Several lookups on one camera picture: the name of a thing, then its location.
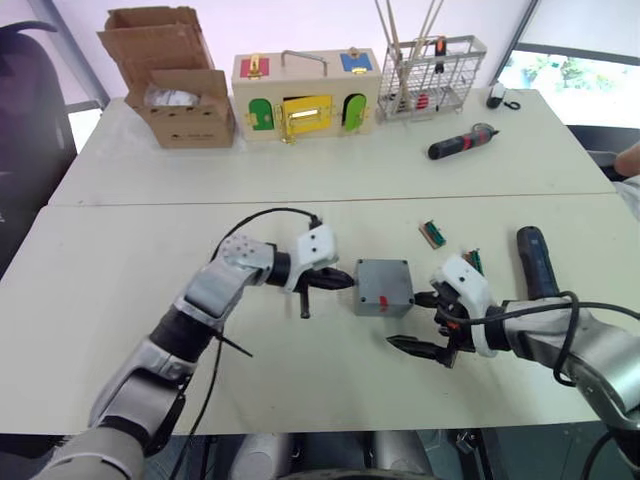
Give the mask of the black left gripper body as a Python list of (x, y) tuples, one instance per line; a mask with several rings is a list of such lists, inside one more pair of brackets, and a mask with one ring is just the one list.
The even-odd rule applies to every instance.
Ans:
[(321, 290), (332, 289), (332, 269), (325, 267), (319, 270), (309, 269), (304, 271), (297, 282), (297, 292), (300, 295), (307, 294), (310, 288)]

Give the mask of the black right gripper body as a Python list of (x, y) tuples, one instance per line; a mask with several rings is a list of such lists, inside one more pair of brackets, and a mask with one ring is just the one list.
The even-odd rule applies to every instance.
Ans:
[(458, 292), (446, 282), (432, 284), (436, 295), (435, 322), (439, 333), (447, 338), (447, 345), (437, 354), (437, 362), (447, 368), (454, 366), (459, 352), (475, 353), (471, 327), (461, 322), (448, 320), (448, 316), (468, 319), (466, 308), (460, 303)]

